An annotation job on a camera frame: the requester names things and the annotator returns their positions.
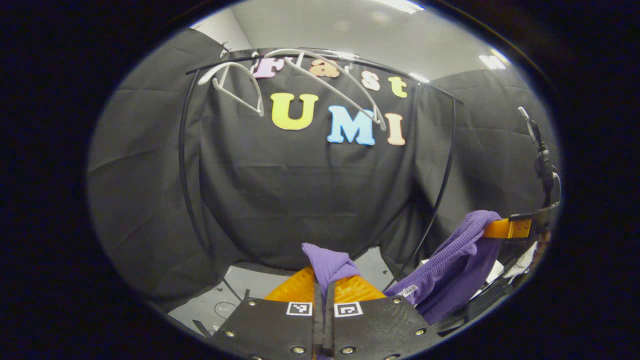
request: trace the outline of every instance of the fisheye lens view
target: fisheye lens view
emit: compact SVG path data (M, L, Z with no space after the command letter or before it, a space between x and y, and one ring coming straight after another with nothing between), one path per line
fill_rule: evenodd
M105 255L240 358L428 351L563 241L554 114L500 46L405 0L210 13L105 99L86 169Z

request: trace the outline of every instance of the purple sweater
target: purple sweater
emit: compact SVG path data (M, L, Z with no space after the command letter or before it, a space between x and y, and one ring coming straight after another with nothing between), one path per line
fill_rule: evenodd
M493 211L469 213L429 261L387 291L403 295L429 324L440 321L473 297L498 258L499 239L482 238L484 228L502 217Z

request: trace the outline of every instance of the white wall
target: white wall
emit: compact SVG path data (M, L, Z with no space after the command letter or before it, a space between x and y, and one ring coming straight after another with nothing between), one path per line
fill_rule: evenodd
M191 25L191 28L221 44L226 41L225 47L231 51L253 49L231 8L204 18Z

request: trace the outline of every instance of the plastic hanger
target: plastic hanger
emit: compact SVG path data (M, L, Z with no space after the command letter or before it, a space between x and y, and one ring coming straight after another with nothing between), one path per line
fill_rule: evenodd
M378 105L376 105L376 102L373 101L373 99L371 98L369 93L360 84L360 82L358 82L358 80L356 80L351 74L349 74L348 71L344 70L340 66L336 66L335 67L340 73L345 74L345 76L347 76L349 79L351 79L354 82L354 84L356 84L358 86L358 88L362 90L362 92L365 94L367 99L371 102L371 106L373 107L373 113L374 113L373 117L371 115L369 115L366 111L364 111L363 108L361 108L359 105L357 105L348 96L344 95L340 90L334 88L333 86L329 85L328 83L325 83L324 81L322 81L322 79L318 78L317 76L313 75L311 72L303 69L300 66L302 64L302 59L304 58L304 55L311 56L312 58L316 58L318 60L323 60L326 63L332 63L331 60L325 58L324 56L320 56L320 55L318 55L316 53L312 53L311 51L306 51L306 50L301 50L301 49L278 49L278 50L274 50L274 51L271 51L270 53L265 54L263 58L269 58L269 57L273 57L273 56L276 56L278 54L283 54L283 53L284 54L299 53L298 54L298 59L296 60L296 63L293 63L293 61L291 61L291 59L288 58L288 57L285 57L284 61L287 64L289 64L290 66L293 66L293 68L296 69L297 71L302 72L302 73L310 76L312 79L314 79L314 81L322 84L324 87L328 88L333 93L335 93L336 95L340 96L345 101L347 101L348 103L353 105L355 108L360 110L360 112L362 112L364 115L367 115L367 117L370 118L371 121L373 121L376 124L379 124L380 125L380 129L382 129L382 131L386 131L387 130L387 127L385 125L385 121L384 121L384 119L382 117L382 113L380 112L380 109L378 109Z
M244 72L249 74L249 77L251 78L253 86L255 87L256 91L258 92L258 105L256 105L256 107L253 107L253 106L247 104L244 100L240 99L238 96L235 96L234 94L231 94L230 91L228 91L227 89L223 88L223 86L225 84L225 79L227 78L227 73L229 72L229 67L231 67L231 66L239 67ZM220 82L218 82L218 79L213 77L213 75L215 75L219 70L222 70L222 75L220 76ZM228 61L226 63L219 64L219 65L209 69L209 71L207 71L198 80L198 85L204 85L210 79L212 79L211 82L213 83L213 87L217 91L223 92L223 93L231 96L237 102L241 103L242 105L246 106L247 108L255 111L256 113L258 113L258 115L260 117L264 116L264 106L262 104L262 92L260 91L260 87L258 86L258 82L255 80L255 77L253 76L253 74L249 70L247 70L246 67L244 67L244 66L242 66L242 65L240 65L240 64L238 64L238 63L236 63L234 61Z

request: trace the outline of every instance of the screw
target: screw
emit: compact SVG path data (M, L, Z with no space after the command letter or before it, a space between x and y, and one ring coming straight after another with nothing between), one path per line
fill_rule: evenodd
M292 347L291 351L295 352L296 354L304 354L305 352L307 352L307 350L303 347Z

